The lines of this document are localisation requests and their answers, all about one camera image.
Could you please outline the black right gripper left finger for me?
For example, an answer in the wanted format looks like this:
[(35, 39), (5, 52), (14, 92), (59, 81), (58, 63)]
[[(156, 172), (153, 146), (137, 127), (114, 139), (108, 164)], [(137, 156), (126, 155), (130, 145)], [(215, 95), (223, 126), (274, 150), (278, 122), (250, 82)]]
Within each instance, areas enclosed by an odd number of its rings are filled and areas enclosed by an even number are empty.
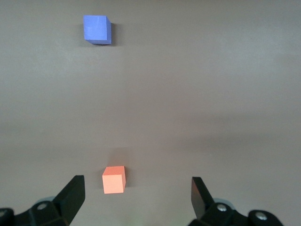
[(76, 175), (51, 201), (42, 200), (17, 215), (11, 208), (1, 208), (0, 224), (2, 226), (69, 226), (84, 200), (85, 178), (83, 175)]

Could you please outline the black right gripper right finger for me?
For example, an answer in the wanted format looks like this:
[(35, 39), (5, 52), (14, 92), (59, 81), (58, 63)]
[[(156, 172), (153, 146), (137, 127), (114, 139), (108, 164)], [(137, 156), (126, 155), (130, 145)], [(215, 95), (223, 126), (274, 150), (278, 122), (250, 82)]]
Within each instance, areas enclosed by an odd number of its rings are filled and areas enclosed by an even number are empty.
[(196, 214), (190, 226), (281, 226), (283, 223), (272, 213), (252, 210), (240, 214), (225, 202), (216, 202), (201, 177), (191, 179), (191, 203)]

